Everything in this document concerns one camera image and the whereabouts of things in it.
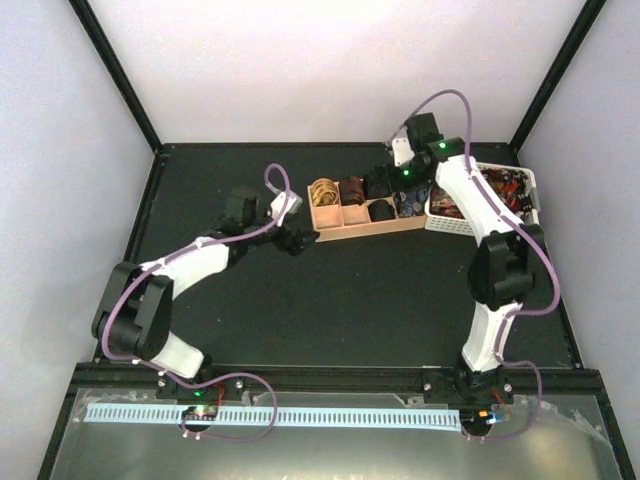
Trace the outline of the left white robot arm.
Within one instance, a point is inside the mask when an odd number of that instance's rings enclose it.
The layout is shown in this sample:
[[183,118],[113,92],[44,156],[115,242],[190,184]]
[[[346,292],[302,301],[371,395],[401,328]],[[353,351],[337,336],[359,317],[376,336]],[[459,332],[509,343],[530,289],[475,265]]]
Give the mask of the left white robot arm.
[[214,228],[160,259],[121,262],[109,277],[94,316],[91,333],[104,354],[138,360],[179,376],[179,386],[193,399],[214,388],[205,355],[171,331],[173,303],[205,278],[237,264],[252,248],[272,244],[291,256],[302,253],[319,233],[295,225],[302,199],[275,191],[264,206],[258,194],[235,188]]

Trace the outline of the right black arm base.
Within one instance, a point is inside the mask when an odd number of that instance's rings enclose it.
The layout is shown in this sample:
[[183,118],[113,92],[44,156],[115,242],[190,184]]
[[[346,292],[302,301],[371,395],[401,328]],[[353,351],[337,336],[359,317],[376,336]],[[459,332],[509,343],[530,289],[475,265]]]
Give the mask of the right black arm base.
[[466,366],[428,368],[422,371],[421,384],[426,403],[477,409],[513,403],[502,368],[480,373]]

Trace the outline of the long black tie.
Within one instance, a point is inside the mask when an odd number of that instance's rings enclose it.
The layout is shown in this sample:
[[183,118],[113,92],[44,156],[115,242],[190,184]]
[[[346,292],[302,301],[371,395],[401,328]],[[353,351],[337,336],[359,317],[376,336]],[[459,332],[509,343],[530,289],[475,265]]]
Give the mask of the long black tie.
[[395,208],[386,199],[377,199],[368,205],[370,220],[375,222],[392,221],[396,219]]

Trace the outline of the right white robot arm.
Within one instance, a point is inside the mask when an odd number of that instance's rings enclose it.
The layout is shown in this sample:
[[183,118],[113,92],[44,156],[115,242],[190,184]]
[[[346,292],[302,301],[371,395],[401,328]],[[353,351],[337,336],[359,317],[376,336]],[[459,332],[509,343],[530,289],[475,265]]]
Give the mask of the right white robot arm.
[[475,310],[462,348],[467,370],[454,379],[457,396],[476,403],[491,390],[485,372],[496,369],[513,317],[533,290],[542,261],[543,233],[526,225],[499,198],[483,176],[469,145],[445,138],[432,113],[405,120],[388,141],[393,162],[386,176],[393,187],[435,185],[443,190],[471,228],[477,249],[467,282]]

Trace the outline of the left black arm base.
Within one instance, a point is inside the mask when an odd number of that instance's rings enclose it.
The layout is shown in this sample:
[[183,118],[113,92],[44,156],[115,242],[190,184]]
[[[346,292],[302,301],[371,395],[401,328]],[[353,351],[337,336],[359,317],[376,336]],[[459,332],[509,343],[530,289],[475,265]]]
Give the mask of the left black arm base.
[[203,367],[194,378],[183,379],[189,387],[185,387],[167,374],[157,375],[154,380],[156,397],[175,400],[177,403],[215,403],[218,400],[233,400],[242,393],[246,383],[238,372],[219,366]]

